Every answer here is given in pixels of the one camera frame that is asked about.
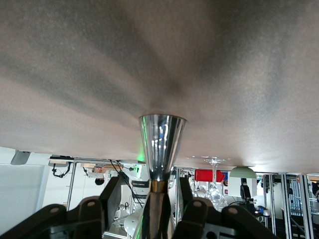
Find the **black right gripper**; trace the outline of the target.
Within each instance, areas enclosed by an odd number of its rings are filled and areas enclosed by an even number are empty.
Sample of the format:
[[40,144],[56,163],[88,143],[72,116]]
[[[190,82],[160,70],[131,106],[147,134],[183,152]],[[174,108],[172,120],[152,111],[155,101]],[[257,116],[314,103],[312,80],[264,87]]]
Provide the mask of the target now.
[[256,208],[254,204],[254,199],[252,198],[246,198],[244,201],[244,208],[249,211],[251,214],[256,214]]

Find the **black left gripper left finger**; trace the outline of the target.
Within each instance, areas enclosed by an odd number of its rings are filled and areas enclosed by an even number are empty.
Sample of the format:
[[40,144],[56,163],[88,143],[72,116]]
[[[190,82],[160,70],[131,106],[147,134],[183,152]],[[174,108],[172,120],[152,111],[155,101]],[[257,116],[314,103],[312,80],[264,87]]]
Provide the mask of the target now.
[[101,195],[83,199],[73,210],[51,204],[3,235],[2,239],[100,239],[121,202],[120,177],[112,177]]

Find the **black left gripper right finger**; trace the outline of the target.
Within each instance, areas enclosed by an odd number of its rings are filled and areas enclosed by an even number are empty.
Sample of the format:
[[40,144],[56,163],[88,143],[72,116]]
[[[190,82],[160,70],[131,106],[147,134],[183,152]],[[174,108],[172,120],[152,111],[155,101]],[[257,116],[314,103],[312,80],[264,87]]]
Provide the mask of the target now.
[[179,196],[183,202],[183,216],[178,222],[174,239],[276,239],[246,209],[240,206],[214,209],[206,198],[194,198],[187,178],[179,178]]

